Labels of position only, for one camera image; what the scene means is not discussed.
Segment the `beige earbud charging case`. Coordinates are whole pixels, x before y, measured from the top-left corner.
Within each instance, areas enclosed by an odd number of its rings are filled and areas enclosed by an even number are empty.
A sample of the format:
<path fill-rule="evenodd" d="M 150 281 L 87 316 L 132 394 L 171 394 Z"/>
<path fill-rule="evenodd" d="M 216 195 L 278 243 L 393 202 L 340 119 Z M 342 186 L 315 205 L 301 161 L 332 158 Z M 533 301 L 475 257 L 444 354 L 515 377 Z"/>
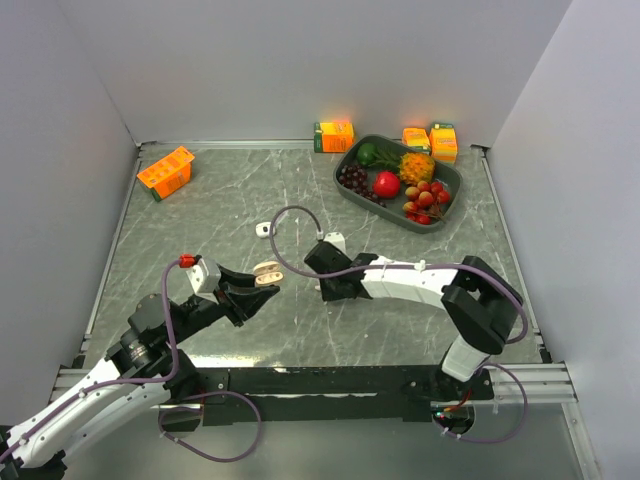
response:
<path fill-rule="evenodd" d="M 284 279 L 281 265 L 277 261 L 266 261 L 253 268 L 254 284 L 256 287 L 276 285 Z"/>

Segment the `white earbud charging case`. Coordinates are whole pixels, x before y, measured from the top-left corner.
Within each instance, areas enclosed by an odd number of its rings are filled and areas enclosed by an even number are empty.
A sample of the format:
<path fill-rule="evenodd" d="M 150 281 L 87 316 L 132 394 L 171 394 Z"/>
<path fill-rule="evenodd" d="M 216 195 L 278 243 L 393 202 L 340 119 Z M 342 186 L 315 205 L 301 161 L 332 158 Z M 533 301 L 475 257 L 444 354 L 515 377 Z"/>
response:
<path fill-rule="evenodd" d="M 268 239 L 276 234 L 276 227 L 271 222 L 261 222 L 255 226 L 255 234 L 259 239 Z"/>

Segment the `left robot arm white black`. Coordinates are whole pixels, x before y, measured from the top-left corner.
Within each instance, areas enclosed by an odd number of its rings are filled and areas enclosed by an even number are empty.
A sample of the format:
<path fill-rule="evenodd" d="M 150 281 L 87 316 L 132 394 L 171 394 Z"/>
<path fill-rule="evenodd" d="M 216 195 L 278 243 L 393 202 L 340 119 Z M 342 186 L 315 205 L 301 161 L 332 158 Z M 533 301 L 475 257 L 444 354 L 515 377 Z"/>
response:
<path fill-rule="evenodd" d="M 1 430 L 2 478 L 63 477 L 65 442 L 118 400 L 131 406 L 154 395 L 162 401 L 192 398 L 199 373 L 179 343 L 223 317 L 243 325 L 279 290 L 217 266 L 211 299 L 192 295 L 176 304 L 163 282 L 160 293 L 139 302 L 128 330 L 82 380 L 31 419 Z"/>

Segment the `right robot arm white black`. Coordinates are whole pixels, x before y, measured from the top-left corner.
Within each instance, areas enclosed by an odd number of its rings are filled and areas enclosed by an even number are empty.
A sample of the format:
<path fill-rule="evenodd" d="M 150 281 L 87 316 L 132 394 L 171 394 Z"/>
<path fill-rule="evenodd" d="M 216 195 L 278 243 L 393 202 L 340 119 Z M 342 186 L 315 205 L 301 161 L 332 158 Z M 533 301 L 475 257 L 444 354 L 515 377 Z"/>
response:
<path fill-rule="evenodd" d="M 436 375 L 438 390 L 459 398 L 491 356 L 503 352 L 517 318 L 525 319 L 520 294 L 486 262 L 467 256 L 460 263 L 401 262 L 371 253 L 349 258 L 321 241 L 304 258 L 320 281 L 324 301 L 394 299 L 447 312 L 458 336 Z"/>

